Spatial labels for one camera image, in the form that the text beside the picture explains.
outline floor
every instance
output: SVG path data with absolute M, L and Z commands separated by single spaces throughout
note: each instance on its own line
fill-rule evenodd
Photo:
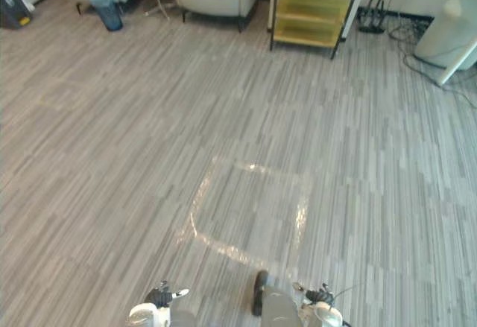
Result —
M 5 326 L 124 326 L 168 279 L 198 326 L 258 327 L 262 268 L 355 285 L 354 326 L 477 325 L 477 111 L 385 35 L 330 61 L 270 52 L 267 2 L 242 34 L 147 4 L 116 33 L 67 0 L 1 31 Z

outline trash can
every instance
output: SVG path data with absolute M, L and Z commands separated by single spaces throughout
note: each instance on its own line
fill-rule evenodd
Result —
M 118 31 L 122 28 L 122 20 L 114 0 L 89 0 L 96 9 L 108 31 Z
M 414 49 L 427 63 L 446 68 L 477 33 L 477 0 L 449 0 Z M 477 61 L 474 50 L 459 67 L 467 70 Z
M 23 0 L 0 0 L 1 22 L 3 28 L 21 28 L 31 21 L 31 13 Z

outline yellow object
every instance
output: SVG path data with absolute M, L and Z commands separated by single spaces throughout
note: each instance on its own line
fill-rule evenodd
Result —
M 30 22 L 30 18 L 28 18 L 27 16 L 25 18 L 21 18 L 19 23 L 20 25 L 26 25 Z
M 351 0 L 277 0 L 273 41 L 333 48 Z

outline shelf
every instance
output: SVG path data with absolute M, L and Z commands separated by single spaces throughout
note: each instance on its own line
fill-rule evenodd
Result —
M 333 48 L 341 26 L 277 20 L 274 40 Z
M 277 18 L 341 25 L 349 0 L 278 0 Z

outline black cable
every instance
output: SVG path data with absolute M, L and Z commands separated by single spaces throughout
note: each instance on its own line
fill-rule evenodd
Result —
M 464 98 L 467 103 L 473 108 L 473 109 L 477 109 L 477 105 L 475 105 L 463 92 L 460 92 L 458 90 L 454 90 L 454 89 L 446 89 L 442 86 L 439 86 L 437 84 L 437 82 L 435 81 L 435 79 L 433 79 L 429 74 L 423 72 L 422 70 L 419 70 L 415 67 L 413 67 L 409 61 L 408 61 L 408 58 L 409 57 L 412 57 L 411 54 L 409 54 L 408 52 L 406 52 L 402 47 L 401 47 L 401 43 L 405 43 L 405 44 L 408 44 L 408 45 L 416 45 L 417 44 L 417 38 L 420 38 L 423 33 L 426 31 L 427 27 L 429 26 L 429 23 L 425 23 L 425 21 L 411 21 L 411 23 L 408 23 L 408 24 L 405 24 L 405 25 L 398 25 L 396 28 L 394 28 L 393 30 L 391 31 L 388 31 L 388 36 L 393 39 L 393 40 L 396 40 L 397 41 L 397 48 L 399 49 L 399 51 L 403 54 L 403 57 L 402 57 L 402 62 L 404 63 L 404 65 L 406 67 L 408 67 L 410 70 L 412 70 L 413 72 L 416 72 L 422 76 L 424 76 L 425 79 L 427 79 L 428 82 L 430 82 L 432 85 L 436 86 L 437 88 L 441 89 L 442 91 L 444 92 L 447 92 L 447 93 L 452 93 L 454 95 L 459 95 L 461 96 L 462 98 Z M 408 31 L 409 30 L 412 30 L 413 33 L 412 34 L 408 34 L 408 36 L 402 38 L 402 37 L 398 37 L 396 36 L 396 32 L 397 31 L 401 31 L 402 29 L 407 29 Z M 450 51 L 454 51 L 458 48 L 462 48 L 464 47 L 465 45 L 461 45 L 461 46 L 458 46 L 456 48 L 453 48 L 449 51 L 446 51 L 446 52 L 443 52 L 443 53 L 439 53 L 439 54 L 436 54 L 436 55 L 432 55 L 432 56 L 429 56 L 428 58 L 431 58 L 431 57 L 434 57 L 434 56 L 440 56 L 440 55 L 444 55 L 444 54 L 447 54 L 449 53 Z M 461 79 L 458 81 L 458 83 L 461 83 L 463 81 L 466 81 L 466 80 L 469 80 L 473 77 L 477 76 L 477 73 L 474 73 L 472 75 L 470 75 L 469 77 L 466 77 L 465 79 Z
M 347 292 L 347 291 L 349 291 L 349 290 L 352 290 L 353 288 L 355 288 L 355 287 L 357 287 L 357 286 L 359 286 L 359 285 L 363 285 L 363 284 L 364 284 L 364 282 L 359 282 L 358 284 L 354 284 L 354 285 L 351 286 L 350 288 L 345 288 L 344 290 L 338 292 L 338 293 L 335 295 L 335 299 L 336 299 L 336 297 L 342 295 L 343 293 L 345 293 L 345 292 Z
M 389 14 L 389 8 L 391 7 L 391 2 L 393 0 L 389 0 L 388 2 L 388 6 L 386 7 L 386 14 L 388 15 Z M 397 18 L 399 19 L 399 22 L 401 21 L 401 15 L 400 15 L 400 12 L 397 12 Z M 389 32 L 389 15 L 388 15 L 388 20 L 386 21 L 386 29 L 388 30 Z

